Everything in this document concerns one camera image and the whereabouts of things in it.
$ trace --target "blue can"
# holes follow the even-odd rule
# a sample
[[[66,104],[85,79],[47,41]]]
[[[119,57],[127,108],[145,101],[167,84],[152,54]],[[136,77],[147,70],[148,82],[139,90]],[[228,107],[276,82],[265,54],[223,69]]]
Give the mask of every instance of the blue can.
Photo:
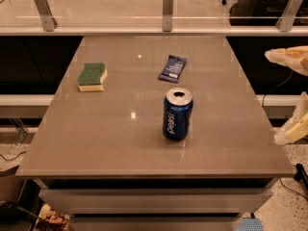
[[[172,140],[184,139],[189,132],[192,110],[193,96],[189,90],[169,90],[164,100],[164,135]]]

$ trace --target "speckled floor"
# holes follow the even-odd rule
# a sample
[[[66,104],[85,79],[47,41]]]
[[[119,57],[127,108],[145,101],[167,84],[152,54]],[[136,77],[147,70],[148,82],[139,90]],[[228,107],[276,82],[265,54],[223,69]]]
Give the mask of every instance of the speckled floor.
[[[0,128],[0,153],[7,159],[14,158],[20,152],[27,151],[33,135],[37,128],[29,128],[29,136],[21,145],[16,144],[18,134],[13,128]],[[297,144],[282,147],[290,158],[293,165],[303,164],[308,168],[308,142],[302,141]],[[15,160],[6,162],[0,158],[0,170],[19,165],[24,154]],[[292,178],[281,179],[288,188],[295,190],[308,197],[308,192],[302,183]],[[284,188],[280,181],[273,187],[273,197],[259,210],[256,211],[256,218],[260,219],[265,231],[308,231],[308,201],[295,192]]]

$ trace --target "blue packet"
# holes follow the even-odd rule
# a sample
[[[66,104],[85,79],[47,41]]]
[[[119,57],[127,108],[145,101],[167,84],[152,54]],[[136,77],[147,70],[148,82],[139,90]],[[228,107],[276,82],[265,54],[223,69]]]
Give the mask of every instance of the blue packet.
[[[187,62],[187,59],[169,55],[163,72],[158,76],[159,80],[178,83],[180,74]]]

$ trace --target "can top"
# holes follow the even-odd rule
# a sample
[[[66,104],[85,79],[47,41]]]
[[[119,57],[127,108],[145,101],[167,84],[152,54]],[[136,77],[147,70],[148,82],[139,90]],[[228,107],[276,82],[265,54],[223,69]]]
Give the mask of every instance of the can top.
[[[167,100],[173,105],[184,106],[192,102],[193,95],[189,90],[175,88],[167,92]]]

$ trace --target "green sponge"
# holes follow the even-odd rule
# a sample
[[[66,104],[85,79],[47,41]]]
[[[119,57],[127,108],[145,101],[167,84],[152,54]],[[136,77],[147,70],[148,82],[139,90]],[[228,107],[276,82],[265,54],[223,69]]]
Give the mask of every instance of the green sponge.
[[[80,91],[104,90],[103,82],[107,77],[107,69],[103,63],[84,64],[84,70],[78,77]]]

